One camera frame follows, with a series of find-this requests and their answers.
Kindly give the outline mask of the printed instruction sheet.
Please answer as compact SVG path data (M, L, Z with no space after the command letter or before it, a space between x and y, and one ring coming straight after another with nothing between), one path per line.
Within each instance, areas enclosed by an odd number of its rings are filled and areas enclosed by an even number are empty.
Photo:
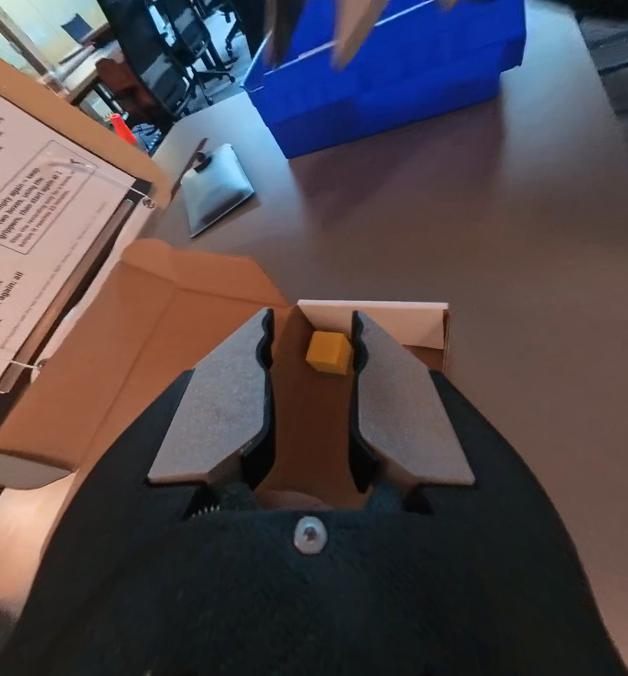
M0 96L0 379L135 180Z

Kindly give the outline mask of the yellow wooden cube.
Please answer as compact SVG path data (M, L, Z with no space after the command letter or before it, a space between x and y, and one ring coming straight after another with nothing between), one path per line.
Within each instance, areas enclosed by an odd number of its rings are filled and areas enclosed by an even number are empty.
M345 376L353 357L351 343L343 333L314 331L305 356L319 373Z

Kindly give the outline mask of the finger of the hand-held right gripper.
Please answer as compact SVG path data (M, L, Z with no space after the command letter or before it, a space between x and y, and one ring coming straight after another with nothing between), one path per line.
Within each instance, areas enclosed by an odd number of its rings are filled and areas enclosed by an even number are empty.
M297 1L265 2L266 60L277 66L284 62L298 22Z
M333 63L345 68L368 38L389 1L335 1Z

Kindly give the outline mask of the silver metal tray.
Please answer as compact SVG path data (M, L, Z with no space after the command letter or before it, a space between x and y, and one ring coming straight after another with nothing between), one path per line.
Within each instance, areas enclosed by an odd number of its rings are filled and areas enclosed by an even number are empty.
M194 171L195 162L180 180L192 239L255 196L231 144L224 143L208 154L213 155L213 161L203 172Z

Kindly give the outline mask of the orange traffic cone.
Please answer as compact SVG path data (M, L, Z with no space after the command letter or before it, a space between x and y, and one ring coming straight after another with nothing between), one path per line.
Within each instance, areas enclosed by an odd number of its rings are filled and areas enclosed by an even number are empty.
M122 116L118 113L115 114L110 114L109 116L109 121L111 123L111 126L113 127L113 130L115 131L116 135L124 140L125 142L129 143L130 145L137 145L138 140L136 139L136 136L133 134L133 132L130 130Z

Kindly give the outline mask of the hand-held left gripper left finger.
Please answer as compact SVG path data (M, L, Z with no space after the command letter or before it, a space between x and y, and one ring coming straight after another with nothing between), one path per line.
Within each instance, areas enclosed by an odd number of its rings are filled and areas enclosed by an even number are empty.
M262 308L191 373L148 480L257 486L275 457L270 369L275 316Z

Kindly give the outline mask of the white cardboard mailer box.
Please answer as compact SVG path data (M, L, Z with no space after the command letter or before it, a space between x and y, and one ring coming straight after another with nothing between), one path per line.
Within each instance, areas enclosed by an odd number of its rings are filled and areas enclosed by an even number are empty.
M291 303L249 258L173 249L124 250L73 329L0 426L0 485L81 484L108 447L181 373L263 308L275 315L276 461L258 492L296 492L337 508L363 502L348 467L352 375L306 362L314 331L350 335L366 312L428 367L445 371L446 303Z

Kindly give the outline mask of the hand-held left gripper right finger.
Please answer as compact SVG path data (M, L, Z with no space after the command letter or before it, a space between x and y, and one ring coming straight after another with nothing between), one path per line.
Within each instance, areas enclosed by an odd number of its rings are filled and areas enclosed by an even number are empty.
M352 313L349 466L357 491L476 483L429 368L367 313Z

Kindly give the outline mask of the instruction sheet on wooden stand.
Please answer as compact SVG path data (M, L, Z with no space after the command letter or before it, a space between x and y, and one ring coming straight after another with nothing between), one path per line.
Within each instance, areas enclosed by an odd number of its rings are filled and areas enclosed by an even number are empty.
M109 165L135 177L127 195L103 231L81 259L38 326L11 360L0 379L0 426L39 371L38 360L53 333L99 275L121 237L132 241L152 210L167 206L171 187L162 170L148 156L129 148L125 141L91 121L35 79L0 58L0 96L30 114L62 137L74 142Z

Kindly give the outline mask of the blue plastic bin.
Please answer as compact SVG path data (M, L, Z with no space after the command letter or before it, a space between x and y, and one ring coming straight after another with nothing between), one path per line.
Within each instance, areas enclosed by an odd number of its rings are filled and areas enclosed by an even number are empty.
M493 99L526 46L524 1L390 1L340 70L334 11L307 2L284 62L265 40L242 83L288 159Z

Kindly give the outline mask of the black office chair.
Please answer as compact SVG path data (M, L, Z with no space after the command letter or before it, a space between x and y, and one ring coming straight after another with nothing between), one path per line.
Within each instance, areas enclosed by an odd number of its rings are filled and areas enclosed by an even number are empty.
M156 124L168 132L196 96L188 72L158 31L145 1L98 1L125 61L153 102Z
M174 43L170 48L173 55L191 76L194 89L199 88L207 105L212 106L214 101L208 95L206 85L223 78L234 83L232 62L222 60L202 16L191 1L158 1L158 11L173 32Z

